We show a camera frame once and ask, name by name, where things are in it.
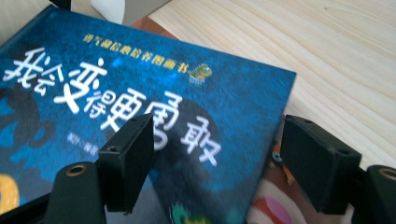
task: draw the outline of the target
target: white object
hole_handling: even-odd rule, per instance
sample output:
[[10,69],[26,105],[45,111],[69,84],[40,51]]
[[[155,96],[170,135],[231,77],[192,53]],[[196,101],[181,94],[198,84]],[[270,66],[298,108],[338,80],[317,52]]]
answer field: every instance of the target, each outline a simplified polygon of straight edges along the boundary
[[106,20],[132,25],[169,0],[91,0],[91,5]]

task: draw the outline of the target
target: light wood surface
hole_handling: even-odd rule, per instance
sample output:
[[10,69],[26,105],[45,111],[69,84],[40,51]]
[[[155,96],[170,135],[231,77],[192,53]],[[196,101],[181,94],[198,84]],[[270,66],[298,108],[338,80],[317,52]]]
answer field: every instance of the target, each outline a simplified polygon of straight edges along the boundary
[[[47,3],[2,0],[0,44]],[[395,11],[392,0],[172,0],[150,17],[183,41],[297,72],[285,113],[357,149],[366,168],[396,166]]]

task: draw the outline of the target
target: picture book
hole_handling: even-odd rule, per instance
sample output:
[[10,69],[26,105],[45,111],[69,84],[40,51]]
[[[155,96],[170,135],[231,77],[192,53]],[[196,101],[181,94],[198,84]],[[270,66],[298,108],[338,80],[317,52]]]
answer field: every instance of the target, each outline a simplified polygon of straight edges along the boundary
[[154,165],[108,223],[243,223],[295,79],[52,6],[0,47],[0,73],[0,214],[153,114]]

